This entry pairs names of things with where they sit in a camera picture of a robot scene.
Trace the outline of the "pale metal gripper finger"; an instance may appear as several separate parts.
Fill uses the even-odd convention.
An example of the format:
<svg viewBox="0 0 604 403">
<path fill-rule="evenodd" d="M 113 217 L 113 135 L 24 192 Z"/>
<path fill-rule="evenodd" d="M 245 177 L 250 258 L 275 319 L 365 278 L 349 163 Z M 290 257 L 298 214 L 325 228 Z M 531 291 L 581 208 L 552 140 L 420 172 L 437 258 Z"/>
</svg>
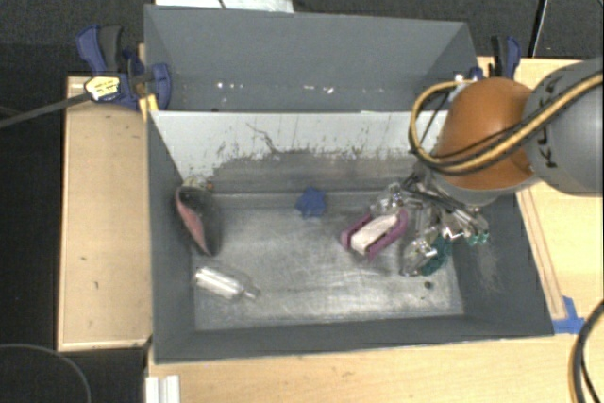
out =
<svg viewBox="0 0 604 403">
<path fill-rule="evenodd" d="M 397 215 L 406 208 L 410 194 L 400 184 L 392 183 L 377 197 L 375 216 Z"/>
<path fill-rule="evenodd" d="M 404 277 L 417 276 L 420 269 L 437 255 L 433 246 L 437 238 L 437 229 L 425 229 L 415 235 L 413 240 L 404 248 L 399 274 Z"/>
</svg>

